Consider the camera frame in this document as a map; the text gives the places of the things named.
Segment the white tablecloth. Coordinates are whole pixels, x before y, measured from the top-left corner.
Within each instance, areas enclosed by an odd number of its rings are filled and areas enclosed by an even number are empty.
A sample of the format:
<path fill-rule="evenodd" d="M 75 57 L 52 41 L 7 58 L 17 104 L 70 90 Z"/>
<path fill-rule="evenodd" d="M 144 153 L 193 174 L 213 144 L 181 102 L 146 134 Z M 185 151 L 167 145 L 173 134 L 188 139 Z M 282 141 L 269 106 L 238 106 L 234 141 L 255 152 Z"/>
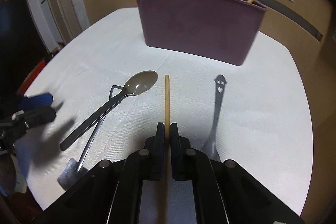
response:
<path fill-rule="evenodd" d="M 164 119 L 165 75 L 170 76 L 171 121 L 200 149 L 211 131 L 215 77 L 227 84 L 217 130 L 222 160 L 234 159 L 297 214 L 303 210 L 313 164 L 309 104 L 289 51 L 258 33 L 244 64 L 234 66 L 145 44 L 136 8 L 105 16 L 65 46 L 41 71 L 28 96 L 53 95 L 56 119 L 17 141 L 17 157 L 30 191 L 45 209 L 63 190 L 57 182 L 70 158 L 89 138 L 68 150 L 60 143 L 107 100 L 113 85 L 141 71 L 158 73 L 146 93 L 122 101 L 104 121 L 85 160 L 125 159 L 154 135 Z"/>

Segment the shovel shaped steel spoon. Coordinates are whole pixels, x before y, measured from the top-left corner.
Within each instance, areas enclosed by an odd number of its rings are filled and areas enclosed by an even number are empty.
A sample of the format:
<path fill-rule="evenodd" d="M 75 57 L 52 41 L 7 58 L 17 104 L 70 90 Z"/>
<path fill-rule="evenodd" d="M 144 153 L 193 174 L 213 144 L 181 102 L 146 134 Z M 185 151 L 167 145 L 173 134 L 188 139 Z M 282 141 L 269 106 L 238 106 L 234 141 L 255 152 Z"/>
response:
<path fill-rule="evenodd" d="M 109 93 L 109 99 L 111 99 L 113 96 L 116 96 L 120 91 L 122 87 L 113 85 L 110 93 Z M 88 170 L 84 167 L 84 160 L 86 159 L 86 156 L 89 152 L 89 149 L 104 121 L 107 114 L 104 115 L 96 124 L 95 128 L 93 129 L 93 132 L 91 133 L 85 148 L 83 149 L 80 159 L 76 161 L 74 158 L 70 158 L 69 162 L 66 164 L 66 167 L 63 169 L 60 176 L 57 178 L 57 182 L 59 185 L 64 189 L 68 190 L 71 186 L 73 186 L 82 176 L 84 176 Z"/>

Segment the smiley handle steel spoon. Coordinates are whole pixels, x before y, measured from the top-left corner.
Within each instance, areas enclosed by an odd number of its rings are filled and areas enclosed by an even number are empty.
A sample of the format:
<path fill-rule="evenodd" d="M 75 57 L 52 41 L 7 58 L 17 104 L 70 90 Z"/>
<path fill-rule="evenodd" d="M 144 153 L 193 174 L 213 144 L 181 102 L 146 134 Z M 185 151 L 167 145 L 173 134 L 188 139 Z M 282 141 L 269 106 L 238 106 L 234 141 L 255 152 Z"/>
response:
<path fill-rule="evenodd" d="M 215 105 L 214 105 L 213 123 L 209 137 L 207 138 L 205 144 L 202 147 L 202 151 L 211 160 L 221 161 L 221 158 L 217 150 L 217 128 L 227 81 L 223 75 L 217 75 L 214 81 L 215 81 Z"/>

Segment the maroon plastic utensil holder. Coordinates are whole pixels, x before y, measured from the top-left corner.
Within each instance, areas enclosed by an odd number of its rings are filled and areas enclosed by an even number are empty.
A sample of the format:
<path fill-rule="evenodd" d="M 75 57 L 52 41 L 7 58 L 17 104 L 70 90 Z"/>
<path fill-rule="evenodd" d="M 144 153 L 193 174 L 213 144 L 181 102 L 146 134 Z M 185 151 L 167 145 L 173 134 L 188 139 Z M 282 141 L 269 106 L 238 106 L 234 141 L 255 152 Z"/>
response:
<path fill-rule="evenodd" d="M 266 7 L 248 0 L 137 0 L 145 43 L 240 66 Z"/>

